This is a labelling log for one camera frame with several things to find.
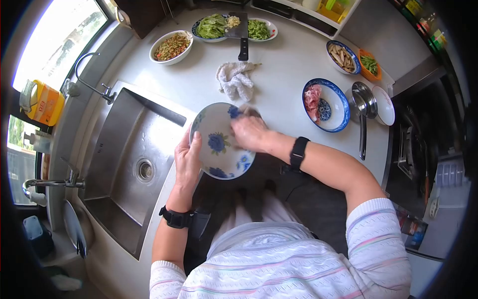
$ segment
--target white sweater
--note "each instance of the white sweater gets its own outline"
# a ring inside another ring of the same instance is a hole
[[[150,298],[407,298],[411,270],[392,203],[362,203],[346,227],[348,259],[299,223],[243,224],[188,277],[154,262]]]

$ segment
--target black wristband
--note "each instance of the black wristband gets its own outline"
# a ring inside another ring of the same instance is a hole
[[[174,228],[189,227],[191,225],[194,212],[178,213],[173,210],[167,210],[166,206],[162,207],[159,211],[159,215],[166,219],[169,226]]]
[[[292,171],[300,172],[300,164],[305,157],[305,146],[310,140],[305,137],[299,137],[295,140],[291,151],[291,169]]]

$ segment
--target white countertop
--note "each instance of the white countertop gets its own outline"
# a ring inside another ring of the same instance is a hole
[[[189,55],[180,63],[162,66],[149,60],[152,44],[162,35],[174,30],[191,30],[192,25],[204,16],[218,10],[184,11],[173,21],[162,23],[145,39],[132,39],[122,49],[107,71],[114,74],[109,81],[122,81],[134,85],[192,113],[214,102],[229,102],[218,91],[215,79],[219,65],[237,61],[239,40],[227,39],[219,43],[203,43],[195,40]],[[359,125],[350,121],[338,133],[327,133],[317,128],[307,117],[302,105],[302,89],[313,78],[325,78],[334,82],[345,93],[355,81],[362,81],[370,88],[374,84],[361,75],[345,75],[336,71],[327,61],[326,39],[301,25],[263,11],[248,9],[249,16],[265,18],[278,28],[278,36],[265,43],[249,42],[249,61],[262,63],[251,75],[254,82],[255,106],[268,126],[291,136],[305,136],[310,140],[346,152],[362,162],[382,182],[385,169],[389,128],[376,121],[367,123],[367,159],[359,158]],[[357,48],[344,40],[352,50]],[[384,74],[380,82],[387,90],[393,81]],[[240,106],[240,100],[234,102]],[[151,266],[151,246],[159,224],[159,209],[165,204],[174,184],[175,167],[171,168],[151,218],[140,260],[137,261],[120,247],[92,218],[96,242],[86,259],[90,280],[107,296],[115,298],[147,298]]]

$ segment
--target small blue patterned dish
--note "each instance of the small blue patterned dish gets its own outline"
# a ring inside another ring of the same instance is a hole
[[[222,14],[222,16],[224,18],[228,18],[229,16],[226,15],[226,14]],[[223,36],[223,37],[217,37],[217,38],[203,38],[203,37],[200,37],[197,35],[196,33],[196,28],[199,26],[199,23],[201,22],[202,19],[198,20],[196,23],[194,23],[193,25],[193,28],[191,28],[191,32],[193,33],[193,35],[200,39],[201,41],[203,42],[206,42],[206,43],[218,43],[218,42],[222,42],[223,40],[227,39],[227,37]]]
[[[203,144],[199,152],[202,169],[208,175],[229,180],[243,175],[252,165],[256,153],[236,148],[237,141],[231,134],[231,120],[241,115],[239,109],[229,103],[214,103],[202,109],[191,125],[189,143],[195,131],[199,131]]]
[[[337,85],[329,80],[316,78],[307,82],[302,90],[302,104],[304,105],[304,110],[304,93],[307,91],[309,86],[315,84],[320,85],[322,88],[320,101],[318,104],[318,110],[320,112],[319,124],[310,118],[307,110],[305,113],[317,127],[326,132],[336,133],[343,130],[350,120],[350,108],[348,106],[348,101],[345,94],[340,90],[340,88],[338,88]]]

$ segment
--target knife handle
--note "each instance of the knife handle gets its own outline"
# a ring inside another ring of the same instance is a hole
[[[240,53],[238,59],[239,61],[249,60],[249,40],[247,38],[240,39]]]

